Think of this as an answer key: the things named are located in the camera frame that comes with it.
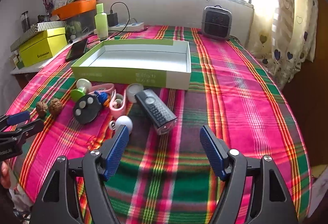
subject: smartphone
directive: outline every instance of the smartphone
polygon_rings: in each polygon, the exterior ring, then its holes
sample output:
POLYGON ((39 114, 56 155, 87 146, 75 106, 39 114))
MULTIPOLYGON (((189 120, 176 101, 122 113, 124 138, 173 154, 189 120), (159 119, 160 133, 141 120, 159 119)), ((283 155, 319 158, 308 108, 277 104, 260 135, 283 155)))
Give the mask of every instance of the smartphone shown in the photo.
POLYGON ((65 61, 69 62, 72 61, 74 59, 80 58, 81 56, 83 56, 86 53, 87 50, 87 44, 88 44, 88 39, 84 39, 82 41, 78 41, 76 43, 74 43, 71 47, 71 49, 69 50, 65 61))

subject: striped gift box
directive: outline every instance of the striped gift box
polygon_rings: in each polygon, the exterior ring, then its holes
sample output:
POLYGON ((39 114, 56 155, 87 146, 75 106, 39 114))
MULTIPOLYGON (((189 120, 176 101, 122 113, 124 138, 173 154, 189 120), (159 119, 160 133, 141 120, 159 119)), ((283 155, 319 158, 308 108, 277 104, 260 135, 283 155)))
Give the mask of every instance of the striped gift box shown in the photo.
POLYGON ((64 28, 65 25, 66 25, 66 21, 36 23, 10 46, 10 51, 13 52, 17 50, 23 43, 25 43, 27 40, 29 40, 30 38, 32 38, 33 36, 37 35, 42 31, 48 29, 64 28))

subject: black heater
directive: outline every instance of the black heater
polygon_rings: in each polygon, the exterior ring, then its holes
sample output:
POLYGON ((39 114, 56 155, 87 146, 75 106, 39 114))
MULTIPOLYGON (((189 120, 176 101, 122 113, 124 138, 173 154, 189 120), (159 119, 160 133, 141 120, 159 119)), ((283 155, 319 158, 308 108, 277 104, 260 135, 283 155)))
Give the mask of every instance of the black heater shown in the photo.
POLYGON ((231 30, 231 12, 219 5, 207 6, 202 20, 202 34, 215 40, 228 40, 231 30))

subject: blue gripper pad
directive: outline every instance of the blue gripper pad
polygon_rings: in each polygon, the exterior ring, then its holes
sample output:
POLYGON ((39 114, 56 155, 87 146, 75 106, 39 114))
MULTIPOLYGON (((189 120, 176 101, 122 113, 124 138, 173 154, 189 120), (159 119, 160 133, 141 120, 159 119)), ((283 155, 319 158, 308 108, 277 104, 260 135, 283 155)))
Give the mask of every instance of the blue gripper pad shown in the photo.
POLYGON ((106 169, 103 174, 106 181, 108 181, 111 176, 115 175, 128 141, 129 130, 126 126, 124 126, 106 159, 106 169))
POLYGON ((23 112, 15 114, 15 115, 11 115, 7 119, 7 124, 8 124, 8 126, 13 126, 13 125, 25 122, 29 119, 30 119, 29 111, 23 111, 23 112))
POLYGON ((200 129, 199 138, 215 176, 219 177, 221 181, 226 181, 228 176, 224 171, 224 159, 220 155, 215 143, 205 127, 200 129))

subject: yellow box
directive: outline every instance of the yellow box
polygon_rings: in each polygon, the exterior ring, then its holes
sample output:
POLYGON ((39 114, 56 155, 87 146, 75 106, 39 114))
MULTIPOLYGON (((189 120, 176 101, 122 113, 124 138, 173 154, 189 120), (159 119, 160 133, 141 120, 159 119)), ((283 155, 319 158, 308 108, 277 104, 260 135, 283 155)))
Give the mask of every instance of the yellow box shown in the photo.
POLYGON ((39 33, 19 47, 24 66, 29 67, 52 58, 67 45, 65 28, 50 29, 39 33))

